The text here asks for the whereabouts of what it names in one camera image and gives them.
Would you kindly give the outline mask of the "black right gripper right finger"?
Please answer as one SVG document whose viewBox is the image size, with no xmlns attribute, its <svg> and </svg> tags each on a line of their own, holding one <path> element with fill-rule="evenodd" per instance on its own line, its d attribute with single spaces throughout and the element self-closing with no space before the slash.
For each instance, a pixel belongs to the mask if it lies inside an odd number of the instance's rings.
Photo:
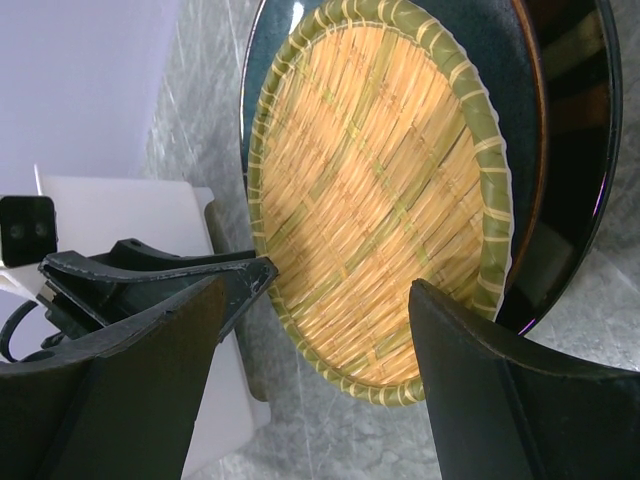
<svg viewBox="0 0 640 480">
<path fill-rule="evenodd" d="M 446 479 L 635 479 L 639 375 L 570 356 L 424 280 L 409 319 Z"/>
</svg>

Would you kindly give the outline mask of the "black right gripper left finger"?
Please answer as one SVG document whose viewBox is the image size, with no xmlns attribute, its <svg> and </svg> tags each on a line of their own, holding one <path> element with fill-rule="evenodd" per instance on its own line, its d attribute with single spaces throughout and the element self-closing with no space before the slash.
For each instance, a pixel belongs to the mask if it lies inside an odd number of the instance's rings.
<svg viewBox="0 0 640 480">
<path fill-rule="evenodd" d="M 224 314 L 204 279 L 128 319 L 1 367 L 5 479 L 181 476 Z"/>
</svg>

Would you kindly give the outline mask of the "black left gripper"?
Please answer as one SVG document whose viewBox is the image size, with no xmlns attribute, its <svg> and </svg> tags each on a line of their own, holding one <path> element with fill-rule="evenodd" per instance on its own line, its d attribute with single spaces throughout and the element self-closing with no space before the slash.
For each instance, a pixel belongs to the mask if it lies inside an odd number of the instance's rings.
<svg viewBox="0 0 640 480">
<path fill-rule="evenodd" d="M 75 251 L 47 256 L 39 265 L 45 283 L 1 326 L 4 362 L 90 358 L 96 333 L 148 310 L 202 280 L 220 280 L 224 297 L 223 341 L 246 310 L 276 279 L 278 270 L 253 250 L 180 256 L 137 239 L 119 240 L 107 253 L 84 257 Z"/>
</svg>

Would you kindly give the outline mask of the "round woven bamboo mat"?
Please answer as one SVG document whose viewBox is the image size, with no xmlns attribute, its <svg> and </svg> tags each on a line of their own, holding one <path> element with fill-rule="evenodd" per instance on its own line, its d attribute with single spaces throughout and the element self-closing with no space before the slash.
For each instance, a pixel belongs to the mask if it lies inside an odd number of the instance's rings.
<svg viewBox="0 0 640 480">
<path fill-rule="evenodd" d="M 498 119 L 464 47 L 409 1 L 326 1 L 276 52 L 250 134 L 250 225 L 284 330 L 342 392 L 424 399 L 414 280 L 496 318 L 514 230 Z"/>
</svg>

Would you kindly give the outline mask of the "dark blue floral plate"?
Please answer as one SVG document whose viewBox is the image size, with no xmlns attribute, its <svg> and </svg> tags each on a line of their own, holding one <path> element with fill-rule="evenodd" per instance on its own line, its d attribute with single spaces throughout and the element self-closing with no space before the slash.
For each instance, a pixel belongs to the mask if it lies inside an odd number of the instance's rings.
<svg viewBox="0 0 640 480">
<path fill-rule="evenodd" d="M 260 89 L 275 53 L 316 0 L 262 1 L 258 6 L 241 76 L 240 155 L 248 163 L 249 137 Z M 478 70 L 499 117 L 511 170 L 515 214 L 513 284 L 524 264 L 544 193 L 547 105 L 535 31 L 522 1 L 422 1 L 461 44 Z"/>
</svg>

